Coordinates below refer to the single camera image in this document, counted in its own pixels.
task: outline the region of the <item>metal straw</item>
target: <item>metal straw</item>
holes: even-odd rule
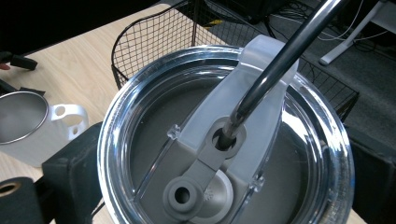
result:
[[[291,68],[319,33],[339,12],[347,0],[328,0],[322,2],[310,17],[300,26],[283,49],[262,72],[227,119],[219,136],[220,149],[229,148],[238,129],[260,103],[263,97],[275,86]]]

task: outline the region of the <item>clear plastic lid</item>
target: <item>clear plastic lid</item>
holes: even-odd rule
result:
[[[298,74],[274,118],[271,150],[248,181],[231,172],[235,155],[230,155],[202,195],[194,196],[184,187],[170,189],[172,200],[183,206],[193,197],[203,198],[194,217],[185,221],[166,208],[172,203],[164,205],[168,184],[198,158],[177,139],[201,102],[235,69],[241,51],[208,46],[169,54],[141,70],[118,93],[106,114],[98,147],[101,188],[115,222],[347,220],[354,185],[347,134],[326,100]],[[198,175],[190,178],[201,178]]]

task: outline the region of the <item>mug handle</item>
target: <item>mug handle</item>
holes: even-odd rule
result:
[[[80,116],[82,121],[78,124],[67,127],[67,137],[69,141],[75,139],[88,128],[87,111],[81,105],[54,105],[52,107],[51,120],[63,119],[70,115]]]

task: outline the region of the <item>gray carpet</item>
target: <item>gray carpet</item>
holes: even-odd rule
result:
[[[301,1],[312,7],[318,4],[318,1],[315,0]],[[176,2],[178,1],[162,0],[162,3],[170,5]],[[271,16],[270,22],[275,29],[287,38],[291,37],[300,26],[298,22],[276,16]],[[268,35],[262,23],[256,25],[256,27]],[[219,27],[212,27],[211,29],[215,34]],[[273,31],[279,40],[287,41],[283,35],[275,30]],[[240,34],[240,31],[233,30],[233,32]],[[336,35],[331,30],[325,30],[324,32]],[[386,57],[378,51],[363,52],[351,47],[328,66],[320,65],[318,63],[319,58],[339,43],[339,40],[322,41],[316,39],[305,51],[304,57],[318,68],[360,93],[360,99],[345,120],[346,126],[367,133],[385,145],[396,148],[396,59]],[[386,50],[389,51],[390,55],[396,55],[395,48],[383,49],[381,52]]]

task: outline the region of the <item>black object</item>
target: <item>black object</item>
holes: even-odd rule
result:
[[[92,223],[102,198],[96,148],[102,122],[91,126],[42,164],[44,175],[0,183],[0,223]]]
[[[396,149],[346,128],[355,162],[353,209],[367,223],[396,223]]]
[[[29,70],[35,70],[35,67],[37,66],[37,62],[35,60],[15,55],[8,51],[0,52],[0,63],[10,63],[12,66]]]
[[[0,96],[3,95],[3,94],[7,94],[7,93],[10,93],[10,92],[16,91],[16,90],[17,89],[15,89],[11,85],[9,85],[8,83],[6,83],[2,79],[0,79]]]
[[[250,23],[262,21],[264,17],[285,6],[289,0],[216,0],[235,11]]]
[[[0,222],[44,223],[32,179],[17,177],[0,183]]]
[[[25,55],[150,7],[158,0],[7,0],[0,50]]]
[[[35,93],[37,93],[37,94],[39,94],[41,96],[44,96],[44,94],[46,93],[45,91],[38,91],[38,90],[35,90],[35,89],[26,88],[26,87],[21,87],[20,91],[32,91],[32,92],[35,92]]]
[[[91,223],[102,198],[96,151],[102,123],[97,123],[42,164],[43,179],[54,190],[57,224]]]

